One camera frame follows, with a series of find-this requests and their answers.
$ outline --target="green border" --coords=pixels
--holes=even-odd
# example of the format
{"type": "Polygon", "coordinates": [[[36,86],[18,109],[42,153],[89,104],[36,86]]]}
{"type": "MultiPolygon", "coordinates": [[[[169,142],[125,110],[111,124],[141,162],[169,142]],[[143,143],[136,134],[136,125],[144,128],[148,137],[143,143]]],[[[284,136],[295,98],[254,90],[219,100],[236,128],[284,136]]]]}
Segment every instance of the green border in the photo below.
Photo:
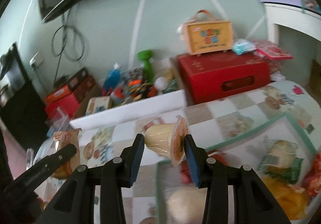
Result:
{"type": "MultiPolygon", "coordinates": [[[[311,154],[313,155],[313,157],[315,157],[317,155],[317,150],[314,147],[314,145],[312,144],[312,142],[310,141],[310,138],[306,135],[305,131],[301,128],[301,126],[297,123],[296,119],[288,114],[287,112],[283,112],[280,115],[274,117],[273,119],[269,120],[268,122],[258,126],[257,128],[250,130],[242,135],[239,135],[237,137],[234,137],[232,139],[220,142],[218,144],[215,144],[211,147],[206,148],[206,151],[211,151],[211,150],[218,150],[221,149],[227,145],[231,145],[235,142],[244,140],[246,138],[251,137],[254,134],[257,134],[259,132],[261,132],[262,130],[264,130],[266,127],[272,125],[273,123],[275,123],[276,121],[282,119],[283,117],[286,117],[288,119],[288,121],[290,122],[290,124],[293,126],[293,128],[296,130],[296,132],[299,134],[299,136],[301,137],[303,143],[305,144],[305,146],[308,148],[308,150],[311,152],[311,154]]],[[[155,179],[155,193],[156,193],[156,220],[158,224],[166,224],[167,223],[167,212],[166,212],[166,203],[165,200],[163,198],[163,193],[161,191],[161,187],[159,185],[159,181],[158,181],[158,177],[159,177],[159,170],[158,167],[161,164],[167,164],[167,163],[171,163],[171,160],[163,160],[160,161],[156,164],[156,179],[155,179]]]]}

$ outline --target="checkered tablecloth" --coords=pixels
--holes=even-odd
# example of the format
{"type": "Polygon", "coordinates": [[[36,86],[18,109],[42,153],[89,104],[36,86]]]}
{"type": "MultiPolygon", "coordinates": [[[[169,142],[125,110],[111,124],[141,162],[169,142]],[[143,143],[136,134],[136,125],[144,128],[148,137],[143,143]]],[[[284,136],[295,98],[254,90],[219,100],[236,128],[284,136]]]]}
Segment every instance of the checkered tablecloth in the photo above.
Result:
{"type": "MultiPolygon", "coordinates": [[[[321,144],[319,105],[301,86],[283,81],[225,99],[108,127],[111,135],[108,148],[96,143],[96,157],[87,161],[82,156],[81,163],[98,166],[119,156],[125,147],[132,145],[136,134],[143,132],[143,126],[157,117],[161,117],[164,123],[175,123],[176,115],[183,116],[187,119],[196,145],[207,148],[260,126],[285,111],[297,119],[318,148],[321,144]]],[[[99,129],[83,132],[80,138],[81,153],[97,131],[99,129]]],[[[137,181],[132,188],[122,189],[127,224],[153,223],[155,164],[163,159],[145,147],[137,181]]],[[[99,223],[99,193],[100,187],[97,187],[95,224],[99,223]]]]}

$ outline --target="yellow box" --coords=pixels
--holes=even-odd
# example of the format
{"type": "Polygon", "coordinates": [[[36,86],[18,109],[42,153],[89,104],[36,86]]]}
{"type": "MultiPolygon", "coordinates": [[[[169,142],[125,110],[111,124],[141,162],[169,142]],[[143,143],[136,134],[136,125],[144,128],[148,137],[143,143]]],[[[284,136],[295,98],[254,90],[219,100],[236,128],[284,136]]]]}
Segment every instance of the yellow box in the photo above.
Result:
{"type": "Polygon", "coordinates": [[[214,20],[215,18],[206,10],[197,13],[202,12],[209,15],[212,20],[185,23],[183,26],[183,36],[189,53],[200,54],[232,49],[232,22],[214,20]]]}

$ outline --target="power socket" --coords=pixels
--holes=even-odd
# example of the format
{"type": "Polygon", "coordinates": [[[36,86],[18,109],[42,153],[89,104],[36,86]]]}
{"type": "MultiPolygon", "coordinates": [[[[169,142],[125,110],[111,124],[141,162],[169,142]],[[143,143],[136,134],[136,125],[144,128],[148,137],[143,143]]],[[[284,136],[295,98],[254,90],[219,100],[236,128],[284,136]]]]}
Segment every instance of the power socket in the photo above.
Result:
{"type": "Polygon", "coordinates": [[[37,52],[36,54],[35,54],[35,56],[34,57],[32,57],[32,59],[30,60],[30,65],[31,66],[35,66],[35,67],[38,67],[39,65],[41,65],[42,63],[43,63],[43,57],[42,57],[42,55],[39,53],[39,52],[37,52]]]}

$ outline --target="blue bottle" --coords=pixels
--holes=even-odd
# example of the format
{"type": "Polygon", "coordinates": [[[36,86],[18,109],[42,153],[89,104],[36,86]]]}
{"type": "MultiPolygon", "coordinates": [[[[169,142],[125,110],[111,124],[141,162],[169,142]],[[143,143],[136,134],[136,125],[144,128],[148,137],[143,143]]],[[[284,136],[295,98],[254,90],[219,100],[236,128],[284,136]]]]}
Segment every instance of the blue bottle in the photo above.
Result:
{"type": "Polygon", "coordinates": [[[102,87],[102,96],[110,95],[113,89],[120,82],[120,65],[115,63],[113,69],[111,69],[106,77],[104,85],[102,87]]]}

